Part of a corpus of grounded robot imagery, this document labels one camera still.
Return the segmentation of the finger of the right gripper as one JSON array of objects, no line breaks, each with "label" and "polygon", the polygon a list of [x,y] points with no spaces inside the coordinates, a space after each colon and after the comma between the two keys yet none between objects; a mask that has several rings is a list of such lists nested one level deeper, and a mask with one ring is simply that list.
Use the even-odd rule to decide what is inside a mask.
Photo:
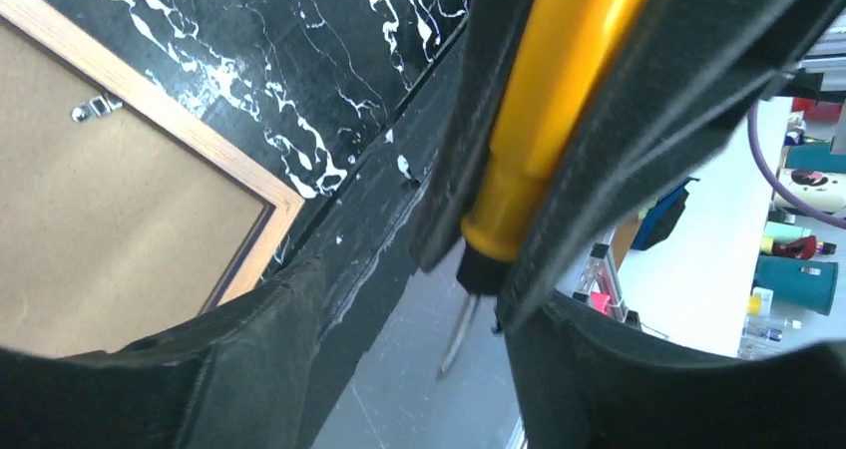
[{"label": "finger of the right gripper", "polygon": [[566,145],[500,291],[515,330],[600,231],[633,215],[778,94],[845,0],[646,0]]},{"label": "finger of the right gripper", "polygon": [[471,0],[458,48],[457,97],[410,246],[424,272],[461,237],[460,222],[480,190],[488,144],[534,0]]}]

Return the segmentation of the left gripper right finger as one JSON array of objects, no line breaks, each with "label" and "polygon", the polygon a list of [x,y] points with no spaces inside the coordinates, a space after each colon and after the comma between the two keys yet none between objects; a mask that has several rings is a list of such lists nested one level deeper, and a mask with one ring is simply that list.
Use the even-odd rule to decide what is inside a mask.
[{"label": "left gripper right finger", "polygon": [[532,448],[841,448],[845,345],[759,360],[680,346],[555,294],[505,337]]}]

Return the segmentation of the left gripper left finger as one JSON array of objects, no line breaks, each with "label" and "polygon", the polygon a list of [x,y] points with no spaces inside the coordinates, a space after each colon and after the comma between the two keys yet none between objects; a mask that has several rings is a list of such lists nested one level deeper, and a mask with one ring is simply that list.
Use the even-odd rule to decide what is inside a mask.
[{"label": "left gripper left finger", "polygon": [[317,257],[108,353],[1,353],[5,448],[292,448],[326,290]]}]

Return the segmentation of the blue photo frame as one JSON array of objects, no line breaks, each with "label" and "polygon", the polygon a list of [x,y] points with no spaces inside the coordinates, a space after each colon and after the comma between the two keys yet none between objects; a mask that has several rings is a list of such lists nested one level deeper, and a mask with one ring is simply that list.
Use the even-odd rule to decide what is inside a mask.
[{"label": "blue photo frame", "polygon": [[3,348],[117,350],[237,298],[302,204],[46,1],[1,0]]}]

